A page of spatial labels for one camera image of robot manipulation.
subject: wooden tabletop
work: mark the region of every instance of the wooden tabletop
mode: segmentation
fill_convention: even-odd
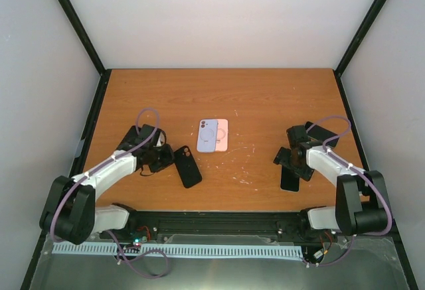
[[[174,150],[188,145],[203,181],[183,187],[175,166],[151,177],[134,173],[105,192],[98,206],[113,202],[138,210],[291,211],[335,204],[335,187],[318,172],[299,192],[280,190],[273,164],[286,129],[345,110],[331,69],[113,70],[88,154],[86,169],[111,155],[142,108],[155,108]],[[202,119],[227,119],[228,150],[199,153]],[[147,113],[142,123],[155,125]],[[345,122],[323,124],[340,133]],[[361,166],[352,134],[335,150]]]

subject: black smartphone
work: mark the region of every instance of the black smartphone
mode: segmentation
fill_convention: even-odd
[[[187,146],[180,147],[174,152],[174,164],[185,188],[191,188],[202,181],[198,165]]]
[[[304,127],[307,130],[310,126],[312,126],[313,123],[312,122],[307,122],[305,123]],[[311,137],[312,139],[316,140],[316,141],[322,141],[324,142],[325,140],[336,136],[337,134],[335,134],[334,132],[331,132],[328,129],[323,128],[320,125],[315,125],[313,126],[312,129],[309,130],[308,132],[308,136]],[[339,139],[334,139],[332,141],[330,141],[327,145],[332,147],[333,149],[336,148],[337,144],[338,144],[338,140]]]

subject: white scratch marks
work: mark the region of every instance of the white scratch marks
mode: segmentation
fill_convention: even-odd
[[[225,157],[226,155],[228,155],[228,154],[230,154],[230,153],[232,153],[232,152],[235,152],[235,151],[237,151],[237,150],[239,150],[239,149],[247,149],[247,147],[239,147],[239,148],[237,148],[237,149],[233,149],[233,150],[231,150],[231,151],[227,152],[226,154],[224,154],[221,158],[223,158],[223,157]]]

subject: white wall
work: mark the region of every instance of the white wall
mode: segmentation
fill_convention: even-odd
[[[57,0],[0,0],[0,285],[19,289],[98,75]]]
[[[335,68],[373,0],[71,1],[108,68]]]
[[[371,167],[385,176],[416,280],[425,289],[425,0],[388,0],[343,75]]]

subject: purple cable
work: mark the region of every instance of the purple cable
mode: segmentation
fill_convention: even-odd
[[[137,134],[139,134],[139,118],[146,111],[152,111],[156,115],[156,117],[157,117],[157,120],[155,122],[155,127],[153,128],[152,133],[144,141],[142,141],[139,145],[133,147],[129,151],[123,152],[123,153],[115,156],[115,159],[120,159],[121,157],[124,157],[127,154],[130,154],[130,153],[134,152],[136,149],[139,149],[141,146],[145,145],[155,135],[155,132],[157,131],[158,126],[159,126],[159,114],[158,114],[158,111],[156,109],[153,109],[153,108],[145,108],[145,109],[143,109],[143,110],[141,110],[139,112],[139,114],[137,115],[137,119],[135,121],[135,129],[137,131]],[[91,176],[95,175],[98,171],[100,171],[101,169],[103,169],[105,166],[109,165],[112,162],[114,162],[114,159],[110,157],[109,159],[107,159],[104,162],[100,163],[97,167],[95,167],[94,169],[92,169],[87,174],[88,176],[84,175],[81,179],[79,179],[78,181],[76,181],[75,184],[70,188],[70,190],[65,194],[64,198],[62,198],[62,200],[60,201],[60,203],[58,205],[58,208],[56,209],[56,212],[53,215],[52,224],[50,225],[50,238],[52,238],[52,240],[54,242],[63,242],[63,240],[56,238],[56,236],[54,235],[54,228],[56,227],[56,222],[57,222],[57,220],[59,218],[59,214],[62,211],[62,209],[64,208],[64,205],[65,205],[66,201],[70,198],[71,194],[88,177],[91,177]]]
[[[170,261],[169,258],[167,257],[167,255],[165,254],[165,252],[163,252],[160,249],[152,249],[149,250],[147,252],[145,252],[144,254],[138,255],[136,258],[134,259],[128,259],[124,249],[122,249],[120,242],[118,241],[118,239],[115,237],[115,235],[110,231],[110,230],[106,230],[106,232],[112,237],[112,239],[115,241],[115,243],[117,244],[118,247],[118,253],[123,257],[124,262],[130,267],[131,270],[133,270],[134,272],[136,272],[138,275],[146,278],[146,279],[158,279],[160,277],[163,277],[164,275],[166,275],[167,273],[169,273],[170,270]],[[161,254],[164,259],[165,259],[165,269],[163,272],[161,272],[159,275],[146,275],[140,271],[138,271],[135,267],[133,267],[133,265],[131,264],[132,262],[135,262],[137,260],[140,260],[142,258],[144,258],[146,255],[148,254],[154,254],[154,253],[159,253]]]

